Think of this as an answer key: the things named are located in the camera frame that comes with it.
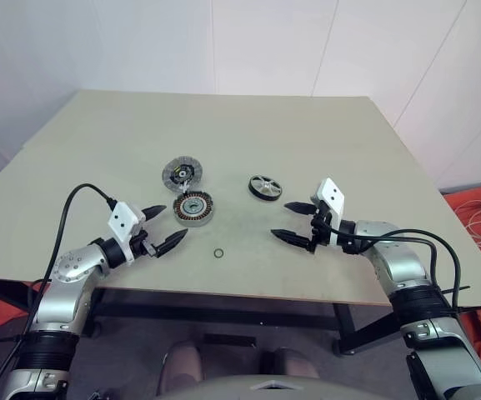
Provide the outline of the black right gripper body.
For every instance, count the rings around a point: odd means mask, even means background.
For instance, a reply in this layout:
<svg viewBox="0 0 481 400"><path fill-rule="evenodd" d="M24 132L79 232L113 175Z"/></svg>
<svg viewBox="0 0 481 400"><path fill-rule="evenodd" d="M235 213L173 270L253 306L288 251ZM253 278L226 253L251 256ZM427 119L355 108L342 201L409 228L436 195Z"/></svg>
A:
<svg viewBox="0 0 481 400"><path fill-rule="evenodd" d="M330 207L324 201L320 201L311 219L312 237L308 245L308 251L314 253L317 246L328 246L331 239L332 215Z"/></svg>

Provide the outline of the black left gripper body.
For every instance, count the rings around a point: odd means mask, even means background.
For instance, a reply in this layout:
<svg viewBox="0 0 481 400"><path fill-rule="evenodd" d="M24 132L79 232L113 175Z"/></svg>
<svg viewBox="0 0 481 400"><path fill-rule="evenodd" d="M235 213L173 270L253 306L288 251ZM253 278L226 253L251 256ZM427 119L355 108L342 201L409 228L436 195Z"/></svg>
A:
<svg viewBox="0 0 481 400"><path fill-rule="evenodd" d="M148 232L144 229L130 239L130 248L134 257L158 255L158 249L148 241Z"/></svg>

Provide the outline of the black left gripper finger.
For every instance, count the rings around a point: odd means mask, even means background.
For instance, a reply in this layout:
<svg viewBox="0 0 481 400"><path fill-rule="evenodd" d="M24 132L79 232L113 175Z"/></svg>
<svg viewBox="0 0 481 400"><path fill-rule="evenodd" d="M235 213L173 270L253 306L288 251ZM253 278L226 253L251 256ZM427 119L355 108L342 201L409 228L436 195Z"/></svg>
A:
<svg viewBox="0 0 481 400"><path fill-rule="evenodd" d="M179 230L168 236L161 244L154 247L156 256L163 256L174 249L186 236L188 229Z"/></svg>
<svg viewBox="0 0 481 400"><path fill-rule="evenodd" d="M164 211L167 208L166 205L155 205L151 207L146 207L141 210L146 220L150 220L155 218L158 214Z"/></svg>

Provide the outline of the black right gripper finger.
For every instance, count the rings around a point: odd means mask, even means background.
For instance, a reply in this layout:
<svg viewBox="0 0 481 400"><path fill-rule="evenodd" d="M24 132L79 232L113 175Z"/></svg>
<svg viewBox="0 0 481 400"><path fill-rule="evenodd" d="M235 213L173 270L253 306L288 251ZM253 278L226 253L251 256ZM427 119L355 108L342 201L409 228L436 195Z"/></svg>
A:
<svg viewBox="0 0 481 400"><path fill-rule="evenodd" d="M284 206L288 210L302 215L314 215L316 213L316 206L312 203L287 202L284 204Z"/></svg>
<svg viewBox="0 0 481 400"><path fill-rule="evenodd" d="M310 240L286 229L271 229L270 232L283 242L298 248L309 249Z"/></svg>

